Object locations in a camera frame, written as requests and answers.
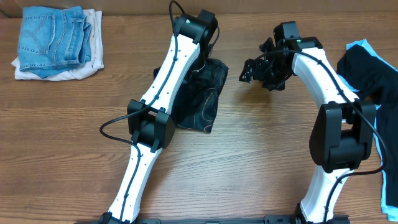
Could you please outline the black printed cycling jersey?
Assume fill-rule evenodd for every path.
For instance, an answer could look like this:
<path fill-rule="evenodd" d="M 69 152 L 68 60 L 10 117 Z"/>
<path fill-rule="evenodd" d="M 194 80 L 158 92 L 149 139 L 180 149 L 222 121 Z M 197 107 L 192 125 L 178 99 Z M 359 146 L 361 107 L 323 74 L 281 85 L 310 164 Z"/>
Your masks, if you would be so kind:
<path fill-rule="evenodd" d="M 222 61 L 209 58 L 200 70 L 187 72 L 172 109 L 178 128 L 211 132 L 228 70 Z"/>

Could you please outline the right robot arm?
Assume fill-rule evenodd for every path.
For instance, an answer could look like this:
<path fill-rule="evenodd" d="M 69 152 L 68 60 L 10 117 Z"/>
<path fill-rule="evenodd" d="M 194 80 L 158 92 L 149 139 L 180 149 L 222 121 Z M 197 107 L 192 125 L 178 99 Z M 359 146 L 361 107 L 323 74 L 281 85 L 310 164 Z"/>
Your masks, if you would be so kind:
<path fill-rule="evenodd" d="M 309 139 L 315 170 L 304 198 L 293 215 L 266 215 L 265 223 L 349 223 L 333 209 L 348 177 L 369 158 L 376 107 L 360 100 L 339 79 L 316 37 L 301 37 L 296 22 L 282 22 L 245 61 L 242 82 L 257 80 L 269 91 L 283 90 L 298 76 L 310 92 L 318 115 Z"/>

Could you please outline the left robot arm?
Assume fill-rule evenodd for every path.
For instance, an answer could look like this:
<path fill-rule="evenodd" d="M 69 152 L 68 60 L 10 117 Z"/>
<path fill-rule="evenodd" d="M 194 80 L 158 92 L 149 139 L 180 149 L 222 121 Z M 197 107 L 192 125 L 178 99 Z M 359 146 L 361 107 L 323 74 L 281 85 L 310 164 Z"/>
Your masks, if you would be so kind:
<path fill-rule="evenodd" d="M 204 62 L 218 21 L 212 12 L 183 13 L 172 19 L 173 35 L 165 60 L 152 85 L 139 101 L 131 100 L 128 120 L 131 154 L 118 194 L 99 223 L 134 223 L 151 169 L 174 135 L 172 108 L 191 67 Z"/>

